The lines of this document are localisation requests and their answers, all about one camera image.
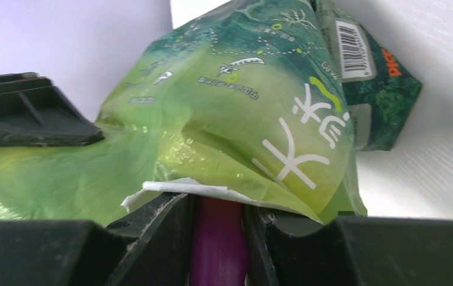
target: white surface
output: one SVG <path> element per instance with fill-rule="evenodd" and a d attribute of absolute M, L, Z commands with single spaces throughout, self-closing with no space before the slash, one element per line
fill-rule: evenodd
<path fill-rule="evenodd" d="M 222 3 L 172 1 L 176 24 Z M 395 149 L 358 155 L 370 213 L 453 217 L 453 1 L 337 2 L 425 84 Z M 144 48 L 170 29 L 167 1 L 0 0 L 0 73 L 49 76 L 93 120 Z"/>

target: purple vegetable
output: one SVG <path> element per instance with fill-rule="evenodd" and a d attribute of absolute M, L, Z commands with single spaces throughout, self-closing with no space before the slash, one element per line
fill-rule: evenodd
<path fill-rule="evenodd" d="M 249 253 L 243 205 L 206 197 L 197 201 L 190 286 L 244 286 Z"/>

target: barcode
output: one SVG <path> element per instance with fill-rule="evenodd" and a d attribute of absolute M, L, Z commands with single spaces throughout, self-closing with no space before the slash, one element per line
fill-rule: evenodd
<path fill-rule="evenodd" d="M 357 25 L 336 21 L 339 36 L 342 78 L 370 77 L 372 67 L 369 49 Z"/>
<path fill-rule="evenodd" d="M 351 121 L 353 123 L 353 132 L 355 134 L 355 142 L 356 142 L 356 137 L 358 136 L 357 133 L 358 133 L 358 116 L 352 116 L 351 117 Z"/>

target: dashed line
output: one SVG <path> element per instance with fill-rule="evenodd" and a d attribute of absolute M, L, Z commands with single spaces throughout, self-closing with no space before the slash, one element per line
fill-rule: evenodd
<path fill-rule="evenodd" d="M 262 37 L 258 37 L 258 42 L 260 43 L 265 43 L 265 47 L 264 48 L 261 48 L 257 51 L 242 51 L 242 52 L 231 52 L 231 51 L 222 51 L 222 52 L 216 52 L 216 49 L 214 48 L 214 44 L 218 43 L 218 37 L 216 35 L 216 33 L 214 32 L 213 29 L 209 29 L 210 30 L 210 37 L 211 37 L 211 40 L 212 40 L 212 44 L 210 45 L 211 46 L 211 49 L 212 49 L 212 52 L 211 54 L 212 55 L 220 55 L 220 54 L 234 54 L 234 55 L 239 55 L 239 54 L 261 54 L 261 55 L 275 55 L 275 54 L 283 54 L 283 55 L 287 55 L 287 54 L 292 54 L 294 52 L 298 52 L 299 54 L 304 54 L 304 55 L 310 55 L 311 52 L 311 47 L 310 46 L 307 46 L 307 51 L 302 51 L 300 48 L 299 49 L 292 49 L 291 51 L 286 51 L 286 52 L 281 52 L 281 51 L 276 51 L 276 52 L 272 52 L 271 51 L 271 47 L 270 47 L 270 43 L 267 41 L 267 40 L 264 40 L 262 39 Z"/>

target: green packaging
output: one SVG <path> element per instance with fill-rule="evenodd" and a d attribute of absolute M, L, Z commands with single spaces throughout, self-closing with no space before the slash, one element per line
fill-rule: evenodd
<path fill-rule="evenodd" d="M 0 219 L 108 224 L 143 182 L 181 178 L 319 222 L 365 215 L 331 61 L 306 0 L 231 1 L 146 49 L 101 107 L 103 142 L 0 148 Z"/>
<path fill-rule="evenodd" d="M 311 0 L 332 63 L 342 81 L 357 150 L 391 150 L 422 84 L 334 0 Z"/>

